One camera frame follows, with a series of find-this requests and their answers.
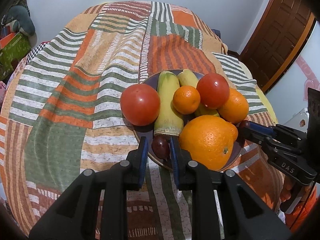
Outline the small mandarin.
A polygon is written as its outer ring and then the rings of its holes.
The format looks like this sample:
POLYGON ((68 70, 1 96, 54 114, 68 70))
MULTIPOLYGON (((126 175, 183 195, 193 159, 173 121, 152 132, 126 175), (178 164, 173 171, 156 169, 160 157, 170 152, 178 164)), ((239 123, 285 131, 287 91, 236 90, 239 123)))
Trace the small mandarin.
POLYGON ((175 109, 183 115, 194 113, 198 109, 200 102, 200 94, 193 86, 181 86, 174 93, 172 100, 175 109))

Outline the red tomato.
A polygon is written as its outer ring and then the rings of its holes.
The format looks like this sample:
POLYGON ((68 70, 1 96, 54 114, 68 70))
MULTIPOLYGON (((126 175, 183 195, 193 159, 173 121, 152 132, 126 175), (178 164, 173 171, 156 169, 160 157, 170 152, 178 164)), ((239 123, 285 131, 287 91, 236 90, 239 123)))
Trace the red tomato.
POLYGON ((201 103, 211 109, 220 108, 229 98, 229 85, 226 79, 216 73, 208 73, 199 79, 198 90, 201 103))
POLYGON ((123 116, 135 126, 153 123, 159 115, 160 103, 156 90, 144 83, 131 85, 120 97, 123 116))

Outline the wooden door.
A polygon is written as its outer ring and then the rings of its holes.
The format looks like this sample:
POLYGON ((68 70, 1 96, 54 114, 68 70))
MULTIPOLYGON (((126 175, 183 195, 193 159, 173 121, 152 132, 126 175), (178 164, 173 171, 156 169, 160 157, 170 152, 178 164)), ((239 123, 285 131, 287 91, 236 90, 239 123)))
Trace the wooden door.
POLYGON ((311 35, 316 22, 304 0, 269 0, 240 54, 261 90, 268 92, 285 74, 311 35))

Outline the green storage box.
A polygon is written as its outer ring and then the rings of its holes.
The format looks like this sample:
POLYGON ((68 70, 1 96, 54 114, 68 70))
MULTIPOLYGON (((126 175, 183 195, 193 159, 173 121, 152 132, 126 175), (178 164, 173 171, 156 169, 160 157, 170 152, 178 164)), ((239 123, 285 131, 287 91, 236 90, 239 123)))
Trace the green storage box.
POLYGON ((1 49, 1 81, 14 72, 21 59, 30 51, 29 38, 20 32, 16 33, 1 49))

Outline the purple round plate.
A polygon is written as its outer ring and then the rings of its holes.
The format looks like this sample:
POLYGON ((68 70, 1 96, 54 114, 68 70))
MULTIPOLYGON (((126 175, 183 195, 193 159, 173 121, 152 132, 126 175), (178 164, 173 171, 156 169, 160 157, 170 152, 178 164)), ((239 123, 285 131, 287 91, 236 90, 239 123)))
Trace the purple round plate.
MULTIPOLYGON (((148 77, 143 83, 151 86, 154 89, 157 89, 157 83, 160 73, 153 74, 152 76, 148 77)), ((149 124, 148 126, 134 126, 134 135, 138 142, 140 142, 141 137, 146 137, 149 142, 149 151, 148 151, 148 157, 151 161, 156 163, 158 166, 166 168, 169 171, 172 171, 172 165, 171 165, 171 159, 169 160, 163 160, 159 159, 153 152, 151 144, 153 140, 153 127, 154 123, 149 124)), ((243 149, 245 144, 245 139, 242 136, 238 136, 236 141, 233 145, 233 150, 231 152, 231 155, 226 162, 226 164, 219 170, 219 172, 222 172, 226 169, 228 169, 232 163, 236 161, 236 159, 239 157, 241 150, 243 149)))

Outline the large orange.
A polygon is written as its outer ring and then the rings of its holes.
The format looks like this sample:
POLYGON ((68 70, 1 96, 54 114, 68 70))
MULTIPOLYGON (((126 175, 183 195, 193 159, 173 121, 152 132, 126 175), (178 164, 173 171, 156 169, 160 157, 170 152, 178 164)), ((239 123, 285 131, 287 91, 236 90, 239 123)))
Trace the large orange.
POLYGON ((217 112, 226 121, 237 124, 242 122, 248 115, 249 104, 239 91, 230 88, 228 100, 217 109, 217 112))
POLYGON ((193 160, 213 171, 221 170, 229 160, 235 142, 235 126, 214 115, 202 115, 188 122, 178 141, 193 160))

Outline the striped patchwork blanket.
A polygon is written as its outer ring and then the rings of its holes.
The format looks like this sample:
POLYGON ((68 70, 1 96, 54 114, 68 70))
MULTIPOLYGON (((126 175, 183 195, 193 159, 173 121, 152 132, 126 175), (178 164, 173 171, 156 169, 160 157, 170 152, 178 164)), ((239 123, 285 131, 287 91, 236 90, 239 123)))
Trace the striped patchwork blanket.
POLYGON ((22 234, 83 170, 106 170, 137 147, 120 96, 153 74, 216 72, 247 99, 249 120, 274 125, 267 98, 227 50, 189 9, 128 1, 88 8, 23 59, 1 110, 4 202, 22 234))

